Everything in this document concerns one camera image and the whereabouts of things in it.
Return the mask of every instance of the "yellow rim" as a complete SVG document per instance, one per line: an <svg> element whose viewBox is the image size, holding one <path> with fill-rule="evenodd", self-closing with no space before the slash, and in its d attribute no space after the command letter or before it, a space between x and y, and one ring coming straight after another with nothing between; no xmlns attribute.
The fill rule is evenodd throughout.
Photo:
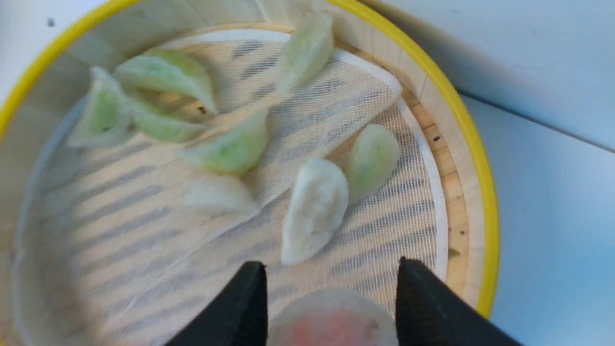
<svg viewBox="0 0 615 346"><path fill-rule="evenodd" d="M77 38L88 32L93 26L102 20L114 15L115 13L134 5L140 0L111 0L104 3L93 12L81 18L64 33L48 46L43 53L26 70L21 80L17 83L9 95L2 110L0 110L0 139L4 135L7 127L23 99L30 89L34 86L41 74L51 63L66 50ZM443 98L453 111L457 122L466 137L476 171L480 190L483 198L483 208L485 211L485 261L483 268L483 280L478 298L477 310L483 316L489 316L495 298L496 286L498 284L499 267L499 217L498 201L496 197L491 168L487 161L485 149L478 136L474 122L468 114L466 106L463 104L453 85L446 76L440 71L438 66L431 58L404 32L398 29L391 22L380 16L371 8L363 5L356 0L329 0L332 4L353 13L364 21L372 24L395 41L405 52L416 61L416 63L427 73L428 77L435 83Z"/></svg>

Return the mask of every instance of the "mesh cloth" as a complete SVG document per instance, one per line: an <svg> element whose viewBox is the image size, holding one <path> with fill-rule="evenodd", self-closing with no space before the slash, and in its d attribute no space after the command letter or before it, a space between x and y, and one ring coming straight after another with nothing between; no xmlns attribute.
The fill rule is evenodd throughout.
<svg viewBox="0 0 615 346"><path fill-rule="evenodd" d="M397 260L421 259L444 279L447 229L435 162L387 71L335 50L319 75L289 95L273 87L288 34L225 30L178 39L212 67L224 114L177 95L156 101L206 120L202 138L271 107L270 143L243 177L258 215L207 217L177 206L199 175L178 145L135 135L114 148L75 150L63 138L81 100L34 168L22 208L14 268L16 325L31 345L162 345L206 306L246 260L265 263L269 314L311 291L353 288L394 312ZM328 246L308 261L280 263L281 223L296 172L308 158L344 166L367 123L392 131L402 158L375 195L349 206Z"/></svg>

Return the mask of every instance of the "bamboo steamer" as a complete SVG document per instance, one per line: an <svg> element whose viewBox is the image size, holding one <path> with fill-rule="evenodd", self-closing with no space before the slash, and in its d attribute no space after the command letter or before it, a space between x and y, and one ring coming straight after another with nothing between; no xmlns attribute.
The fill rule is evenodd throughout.
<svg viewBox="0 0 615 346"><path fill-rule="evenodd" d="M193 30L292 31L306 0L114 0L80 19L30 66L0 112L0 340L17 344L10 266L23 192L43 144L89 85L89 66L112 68ZM499 224L490 167L476 128L436 64L396 26L355 0L330 0L337 46L380 65L429 142L449 224L447 285L490 314L499 264Z"/></svg>

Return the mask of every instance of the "white surface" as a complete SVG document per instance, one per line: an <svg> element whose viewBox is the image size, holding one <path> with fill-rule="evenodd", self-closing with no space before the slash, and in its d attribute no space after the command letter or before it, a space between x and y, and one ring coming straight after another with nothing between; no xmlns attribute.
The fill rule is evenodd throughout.
<svg viewBox="0 0 615 346"><path fill-rule="evenodd" d="M615 147L606 112L615 102L612 1L387 1L406 4L414 17L405 27L462 88ZM1 0L0 101L57 33L99 3ZM615 339L615 155L466 102L498 186L493 321L528 346L606 345Z"/></svg>
<svg viewBox="0 0 615 346"><path fill-rule="evenodd" d="M405 29L456 87L615 149L614 1L365 2Z"/></svg>
<svg viewBox="0 0 615 346"><path fill-rule="evenodd" d="M615 340L615 154L464 99L502 227L491 319L526 345Z"/></svg>
<svg viewBox="0 0 615 346"><path fill-rule="evenodd" d="M102 0L0 0L0 103L56 37ZM49 18L54 26L47 26Z"/></svg>

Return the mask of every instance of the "steamed dumpling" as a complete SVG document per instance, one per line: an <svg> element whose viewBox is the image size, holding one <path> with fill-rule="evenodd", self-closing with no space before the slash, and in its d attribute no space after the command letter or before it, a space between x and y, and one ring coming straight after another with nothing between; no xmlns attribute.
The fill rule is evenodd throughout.
<svg viewBox="0 0 615 346"><path fill-rule="evenodd" d="M271 321L267 346L398 346L395 321L382 307L343 288L291 302Z"/></svg>
<svg viewBox="0 0 615 346"><path fill-rule="evenodd" d="M282 48L276 65L276 89L288 92L318 74L334 45L333 16L319 12L306 17Z"/></svg>
<svg viewBox="0 0 615 346"><path fill-rule="evenodd" d="M117 145L129 137L126 96L119 83L100 67L90 69L92 82L81 119L68 137L69 147Z"/></svg>
<svg viewBox="0 0 615 346"><path fill-rule="evenodd" d="M267 148L268 113L261 110L214 141L178 150L177 155L198 171L242 175L256 166Z"/></svg>
<svg viewBox="0 0 615 346"><path fill-rule="evenodd" d="M139 98L131 98L128 103L137 129L161 142L185 142L205 130L202 124L177 119L172 113Z"/></svg>
<svg viewBox="0 0 615 346"><path fill-rule="evenodd" d="M310 159L301 166L282 225L282 263L297 264L319 252L347 207L348 184L334 163Z"/></svg>
<svg viewBox="0 0 615 346"><path fill-rule="evenodd" d="M380 190L393 174L401 155L394 134L382 125L368 125L354 142L346 166L350 204Z"/></svg>
<svg viewBox="0 0 615 346"><path fill-rule="evenodd" d="M218 113L207 70L178 50L152 48L119 65L114 75L120 82L133 87L194 97L210 111Z"/></svg>
<svg viewBox="0 0 615 346"><path fill-rule="evenodd" d="M210 215L250 213L259 209L245 185L232 175L208 174L186 183L180 202L185 207Z"/></svg>

